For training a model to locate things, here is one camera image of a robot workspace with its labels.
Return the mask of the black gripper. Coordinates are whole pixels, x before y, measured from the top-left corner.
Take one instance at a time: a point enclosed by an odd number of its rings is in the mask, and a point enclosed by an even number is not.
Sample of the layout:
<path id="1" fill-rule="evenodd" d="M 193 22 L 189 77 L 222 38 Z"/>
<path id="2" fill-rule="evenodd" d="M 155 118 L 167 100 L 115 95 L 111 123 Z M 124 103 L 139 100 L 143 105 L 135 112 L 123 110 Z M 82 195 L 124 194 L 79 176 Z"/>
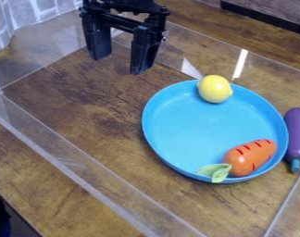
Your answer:
<path id="1" fill-rule="evenodd" d="M 170 10 L 155 0 L 83 0 L 79 8 L 87 49 L 94 60 L 111 53 L 110 28 L 134 32 L 130 73 L 140 74 L 155 62 L 160 43 L 166 40 L 166 17 Z M 143 22 L 123 17 L 123 13 L 146 14 Z"/>

